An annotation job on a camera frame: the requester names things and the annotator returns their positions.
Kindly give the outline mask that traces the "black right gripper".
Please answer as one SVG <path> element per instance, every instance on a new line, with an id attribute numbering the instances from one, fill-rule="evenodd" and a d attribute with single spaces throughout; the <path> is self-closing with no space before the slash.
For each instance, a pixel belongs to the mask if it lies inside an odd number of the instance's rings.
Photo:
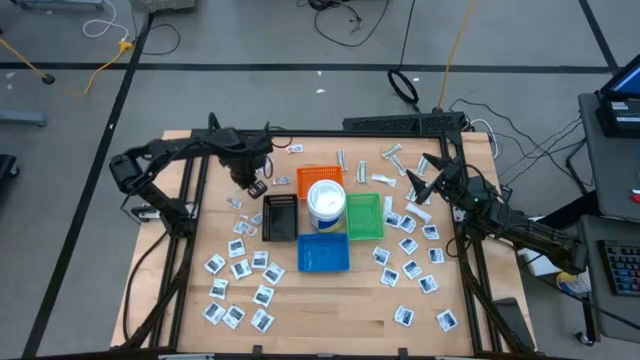
<path id="1" fill-rule="evenodd" d="M 423 158 L 431 164 L 439 175 L 432 182 L 433 189 L 447 203 L 472 203 L 473 197 L 468 189 L 467 176 L 464 174 L 466 166 L 459 158 L 442 158 L 428 153 Z M 419 176 L 406 171 L 417 199 L 427 199 L 431 195 L 429 185 Z"/>

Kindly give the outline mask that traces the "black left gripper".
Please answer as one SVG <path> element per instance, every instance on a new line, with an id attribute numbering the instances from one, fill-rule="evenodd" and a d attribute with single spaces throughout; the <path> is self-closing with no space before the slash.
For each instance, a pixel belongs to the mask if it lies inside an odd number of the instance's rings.
<path id="1" fill-rule="evenodd" d="M 257 182 L 256 173 L 259 169 L 266 168 L 268 155 L 272 152 L 271 145 L 264 145 L 234 154 L 227 159 L 231 179 L 240 188 L 248 188 L 247 193 L 251 198 L 260 197 L 268 190 L 268 186 L 263 181 Z"/>

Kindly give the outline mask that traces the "blue yellow wipes canister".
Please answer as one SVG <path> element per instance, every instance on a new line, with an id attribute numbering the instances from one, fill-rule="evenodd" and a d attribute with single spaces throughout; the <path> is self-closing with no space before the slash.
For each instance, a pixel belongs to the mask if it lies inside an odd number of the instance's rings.
<path id="1" fill-rule="evenodd" d="M 332 232 L 341 224 L 346 193 L 336 181 L 319 180 L 309 189 L 306 203 L 312 227 L 318 232 Z"/>

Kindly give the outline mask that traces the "green plastic basket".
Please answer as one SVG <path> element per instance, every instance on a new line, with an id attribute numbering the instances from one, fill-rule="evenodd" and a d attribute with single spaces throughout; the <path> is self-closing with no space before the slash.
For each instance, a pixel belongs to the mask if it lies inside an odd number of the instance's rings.
<path id="1" fill-rule="evenodd" d="M 347 234 L 350 241 L 380 240 L 385 236 L 379 193 L 346 195 Z"/>

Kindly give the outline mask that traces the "blue plastic basket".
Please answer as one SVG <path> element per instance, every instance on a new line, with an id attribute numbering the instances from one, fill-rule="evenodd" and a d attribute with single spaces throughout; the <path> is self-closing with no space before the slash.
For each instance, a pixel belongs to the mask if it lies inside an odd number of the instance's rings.
<path id="1" fill-rule="evenodd" d="M 301 234 L 297 239 L 299 272 L 329 273 L 350 270 L 349 239 L 345 233 Z"/>

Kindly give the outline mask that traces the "black plastic basket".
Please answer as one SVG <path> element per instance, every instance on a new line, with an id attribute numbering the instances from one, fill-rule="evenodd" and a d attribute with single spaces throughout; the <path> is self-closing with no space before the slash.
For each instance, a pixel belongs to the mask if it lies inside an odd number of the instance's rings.
<path id="1" fill-rule="evenodd" d="M 298 198 L 296 194 L 266 195 L 263 199 L 262 240 L 296 241 L 298 236 Z"/>

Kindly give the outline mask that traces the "black perforated long box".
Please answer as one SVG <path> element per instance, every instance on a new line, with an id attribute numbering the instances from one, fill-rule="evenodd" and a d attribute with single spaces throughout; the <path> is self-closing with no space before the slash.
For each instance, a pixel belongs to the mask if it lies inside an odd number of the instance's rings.
<path id="1" fill-rule="evenodd" d="M 342 125 L 346 131 L 426 134 L 464 131 L 468 122 L 463 112 L 435 112 L 345 118 Z"/>

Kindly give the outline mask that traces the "orange plastic basket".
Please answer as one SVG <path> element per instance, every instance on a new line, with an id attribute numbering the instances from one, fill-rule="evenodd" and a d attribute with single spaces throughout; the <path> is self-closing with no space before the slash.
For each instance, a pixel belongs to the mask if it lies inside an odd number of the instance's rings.
<path id="1" fill-rule="evenodd" d="M 332 180 L 343 184 L 342 168 L 339 165 L 300 167 L 296 170 L 297 196 L 305 200 L 309 189 L 320 180 Z"/>

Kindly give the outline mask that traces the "white box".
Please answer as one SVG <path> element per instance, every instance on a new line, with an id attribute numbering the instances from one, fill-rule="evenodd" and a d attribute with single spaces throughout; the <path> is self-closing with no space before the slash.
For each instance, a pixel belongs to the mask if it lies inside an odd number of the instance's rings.
<path id="1" fill-rule="evenodd" d="M 554 266 L 546 256 L 534 250 L 521 248 L 516 254 L 524 260 L 529 272 L 536 277 L 560 272 L 560 269 Z"/>

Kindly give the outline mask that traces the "black desk base bar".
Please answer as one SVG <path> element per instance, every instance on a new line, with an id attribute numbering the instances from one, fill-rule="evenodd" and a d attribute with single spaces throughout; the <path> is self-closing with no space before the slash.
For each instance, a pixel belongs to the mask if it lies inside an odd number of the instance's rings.
<path id="1" fill-rule="evenodd" d="M 573 226 L 583 215 L 601 215 L 596 191 L 591 191 L 540 218 L 538 223 L 561 230 Z"/>

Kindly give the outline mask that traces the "black flat foot plate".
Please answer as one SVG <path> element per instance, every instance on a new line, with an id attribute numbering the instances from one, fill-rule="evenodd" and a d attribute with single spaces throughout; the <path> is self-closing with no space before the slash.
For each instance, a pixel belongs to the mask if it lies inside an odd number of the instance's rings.
<path id="1" fill-rule="evenodd" d="M 493 302 L 501 318 L 501 335 L 512 352 L 533 353 L 535 344 L 517 300 L 513 297 Z"/>

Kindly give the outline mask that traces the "grey desk surface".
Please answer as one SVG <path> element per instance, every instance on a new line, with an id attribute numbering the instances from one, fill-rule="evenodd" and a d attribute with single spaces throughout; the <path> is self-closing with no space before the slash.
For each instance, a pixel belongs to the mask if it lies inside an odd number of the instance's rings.
<path id="1" fill-rule="evenodd" d="M 595 94 L 578 96 L 589 159 L 603 216 L 640 222 L 640 203 L 632 190 L 640 190 L 640 139 L 606 137 L 596 110 Z"/>
<path id="2" fill-rule="evenodd" d="M 598 240 L 640 242 L 640 223 L 584 215 L 577 231 L 588 252 L 589 299 L 596 307 L 596 333 L 640 344 L 640 297 L 617 296 L 611 292 L 596 244 Z"/>

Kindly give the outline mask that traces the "white yellow canister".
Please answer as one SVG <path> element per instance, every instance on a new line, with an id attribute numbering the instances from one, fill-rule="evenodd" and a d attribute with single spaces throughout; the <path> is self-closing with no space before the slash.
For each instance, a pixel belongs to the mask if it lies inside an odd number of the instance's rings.
<path id="1" fill-rule="evenodd" d="M 560 272 L 555 277 L 557 287 L 572 295 L 587 294 L 591 291 L 591 280 L 588 271 L 578 275 Z"/>

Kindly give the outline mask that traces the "black labelled device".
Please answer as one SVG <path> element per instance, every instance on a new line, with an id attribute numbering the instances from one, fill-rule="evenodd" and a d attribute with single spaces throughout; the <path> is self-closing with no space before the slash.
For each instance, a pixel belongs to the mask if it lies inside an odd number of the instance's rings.
<path id="1" fill-rule="evenodd" d="M 607 137 L 640 138 L 640 99 L 601 98 L 596 115 Z"/>

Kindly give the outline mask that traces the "grey floor box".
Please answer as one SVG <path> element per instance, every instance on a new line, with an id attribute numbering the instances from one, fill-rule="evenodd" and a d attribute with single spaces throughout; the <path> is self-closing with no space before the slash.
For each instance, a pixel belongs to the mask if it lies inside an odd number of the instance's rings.
<path id="1" fill-rule="evenodd" d="M 193 8 L 196 0 L 129 0 L 132 9 L 140 13 Z"/>

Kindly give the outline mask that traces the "black keyboard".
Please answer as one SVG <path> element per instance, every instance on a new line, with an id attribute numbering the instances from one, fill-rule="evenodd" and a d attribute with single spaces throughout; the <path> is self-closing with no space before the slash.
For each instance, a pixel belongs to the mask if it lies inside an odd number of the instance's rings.
<path id="1" fill-rule="evenodd" d="M 610 290 L 617 296 L 640 297 L 640 242 L 596 242 Z"/>

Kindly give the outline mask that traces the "black laptop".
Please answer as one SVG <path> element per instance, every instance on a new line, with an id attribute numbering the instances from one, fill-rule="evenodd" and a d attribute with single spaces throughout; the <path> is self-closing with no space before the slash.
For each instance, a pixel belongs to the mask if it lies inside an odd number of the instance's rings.
<path id="1" fill-rule="evenodd" d="M 640 99 L 640 54 L 620 69 L 600 93 L 606 97 Z"/>

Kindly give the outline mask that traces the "grey metal bar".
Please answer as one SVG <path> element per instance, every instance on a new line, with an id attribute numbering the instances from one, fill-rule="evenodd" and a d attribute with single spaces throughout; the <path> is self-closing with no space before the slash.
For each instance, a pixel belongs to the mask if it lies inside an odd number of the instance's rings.
<path id="1" fill-rule="evenodd" d="M 45 115 L 39 112 L 0 110 L 0 124 L 18 124 L 46 127 L 47 120 Z"/>

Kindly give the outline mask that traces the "grey blue floor rail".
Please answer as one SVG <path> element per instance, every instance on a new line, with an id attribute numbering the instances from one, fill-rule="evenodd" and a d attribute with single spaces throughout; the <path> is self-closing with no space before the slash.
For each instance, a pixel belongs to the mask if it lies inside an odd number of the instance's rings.
<path id="1" fill-rule="evenodd" d="M 102 11 L 106 0 L 9 0 L 23 10 L 94 9 Z"/>

